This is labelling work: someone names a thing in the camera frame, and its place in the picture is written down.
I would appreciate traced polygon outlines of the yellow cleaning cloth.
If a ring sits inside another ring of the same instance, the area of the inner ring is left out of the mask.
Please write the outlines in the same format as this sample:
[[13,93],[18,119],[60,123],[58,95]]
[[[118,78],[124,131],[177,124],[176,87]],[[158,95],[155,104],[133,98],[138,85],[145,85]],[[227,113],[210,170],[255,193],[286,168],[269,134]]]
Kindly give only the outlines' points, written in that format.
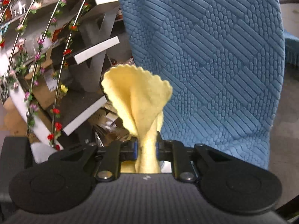
[[121,164],[122,173],[161,173],[156,156],[163,109],[172,96],[169,81],[134,65],[118,65],[104,74],[102,87],[123,126],[138,139],[137,159]]

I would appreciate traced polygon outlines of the brown cardboard boxes pile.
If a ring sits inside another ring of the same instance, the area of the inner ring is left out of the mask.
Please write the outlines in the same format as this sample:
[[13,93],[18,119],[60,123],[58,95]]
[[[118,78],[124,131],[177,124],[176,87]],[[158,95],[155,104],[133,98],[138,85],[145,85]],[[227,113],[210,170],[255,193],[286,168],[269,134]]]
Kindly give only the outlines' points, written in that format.
[[122,119],[106,108],[100,108],[92,114],[88,122],[92,125],[96,142],[101,146],[108,146],[113,141],[125,142],[132,136],[124,128]]

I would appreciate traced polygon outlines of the blue textured covered chair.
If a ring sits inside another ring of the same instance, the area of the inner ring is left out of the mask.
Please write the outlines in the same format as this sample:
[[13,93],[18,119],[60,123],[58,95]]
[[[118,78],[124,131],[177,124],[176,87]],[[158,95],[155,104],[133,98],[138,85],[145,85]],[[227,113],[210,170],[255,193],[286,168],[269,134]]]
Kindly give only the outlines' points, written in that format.
[[138,67],[169,81],[161,135],[268,168],[284,76],[279,0],[119,0]]

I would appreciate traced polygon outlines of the staircase with flower garland railing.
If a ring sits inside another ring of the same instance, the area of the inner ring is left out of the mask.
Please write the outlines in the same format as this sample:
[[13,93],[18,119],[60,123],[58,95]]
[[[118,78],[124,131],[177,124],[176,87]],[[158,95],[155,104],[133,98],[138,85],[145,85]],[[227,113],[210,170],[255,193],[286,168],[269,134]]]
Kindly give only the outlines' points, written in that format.
[[4,118],[14,136],[61,150],[77,132],[90,139],[88,119],[106,103],[100,88],[106,52],[117,45],[112,28],[119,0],[66,0],[32,18],[30,7],[17,27],[1,78]]

